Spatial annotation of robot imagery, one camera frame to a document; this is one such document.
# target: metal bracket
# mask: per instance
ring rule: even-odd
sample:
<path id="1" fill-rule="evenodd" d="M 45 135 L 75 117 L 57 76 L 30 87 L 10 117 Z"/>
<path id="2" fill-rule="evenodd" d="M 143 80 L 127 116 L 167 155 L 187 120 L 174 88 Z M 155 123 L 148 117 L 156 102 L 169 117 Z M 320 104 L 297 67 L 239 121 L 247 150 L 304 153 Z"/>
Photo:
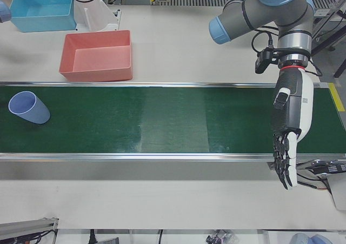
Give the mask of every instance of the metal bracket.
<path id="1" fill-rule="evenodd" d="M 59 219 L 41 219 L 35 221 L 23 221 L 0 224 L 0 240 L 16 238 L 23 235 L 46 232 L 48 230 L 56 230 L 58 228 Z"/>

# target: pink plastic tray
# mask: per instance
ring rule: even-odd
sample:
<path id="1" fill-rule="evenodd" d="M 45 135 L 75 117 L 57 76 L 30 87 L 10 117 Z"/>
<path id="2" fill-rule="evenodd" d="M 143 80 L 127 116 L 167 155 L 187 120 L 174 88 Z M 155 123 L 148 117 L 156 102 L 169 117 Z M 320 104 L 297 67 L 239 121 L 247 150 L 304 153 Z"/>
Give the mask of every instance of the pink plastic tray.
<path id="1" fill-rule="evenodd" d="M 68 34 L 59 72 L 72 82 L 132 79 L 129 30 Z"/>

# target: blue cup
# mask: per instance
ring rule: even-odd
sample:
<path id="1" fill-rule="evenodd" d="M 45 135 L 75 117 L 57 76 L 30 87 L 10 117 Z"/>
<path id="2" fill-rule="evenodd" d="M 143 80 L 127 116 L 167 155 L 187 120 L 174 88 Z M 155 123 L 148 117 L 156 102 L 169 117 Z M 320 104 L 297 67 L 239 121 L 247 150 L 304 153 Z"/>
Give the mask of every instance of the blue cup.
<path id="1" fill-rule="evenodd" d="M 21 91 L 9 102 L 11 113 L 27 121 L 43 124 L 50 118 L 50 113 L 44 103 L 32 92 Z"/>

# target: power cord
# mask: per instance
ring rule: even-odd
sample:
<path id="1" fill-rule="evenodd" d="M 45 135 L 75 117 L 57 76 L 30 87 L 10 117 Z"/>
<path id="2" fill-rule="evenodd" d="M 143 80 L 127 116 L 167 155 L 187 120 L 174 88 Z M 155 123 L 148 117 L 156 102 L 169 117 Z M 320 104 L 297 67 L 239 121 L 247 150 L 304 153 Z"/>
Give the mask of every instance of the power cord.
<path id="1" fill-rule="evenodd" d="M 298 181 L 298 184 L 300 184 L 302 186 L 307 186 L 307 187 L 310 187 L 310 188 L 313 188 L 313 189 L 316 189 L 316 190 L 328 190 L 327 188 L 320 188 L 320 187 L 314 186 L 313 184 L 303 183 L 301 181 Z"/>
<path id="2" fill-rule="evenodd" d="M 158 238 L 158 244 L 161 244 L 163 229 L 160 230 L 160 237 Z"/>

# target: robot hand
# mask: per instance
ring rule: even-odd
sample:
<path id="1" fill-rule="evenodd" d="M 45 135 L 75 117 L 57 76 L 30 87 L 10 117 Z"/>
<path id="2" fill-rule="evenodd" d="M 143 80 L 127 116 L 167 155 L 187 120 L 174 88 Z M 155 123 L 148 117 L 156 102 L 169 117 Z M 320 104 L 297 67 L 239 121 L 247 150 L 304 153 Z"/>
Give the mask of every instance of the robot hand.
<path id="1" fill-rule="evenodd" d="M 286 189 L 297 185 L 297 143 L 311 126 L 314 85 L 301 67 L 285 67 L 274 91 L 271 117 L 276 173 Z"/>

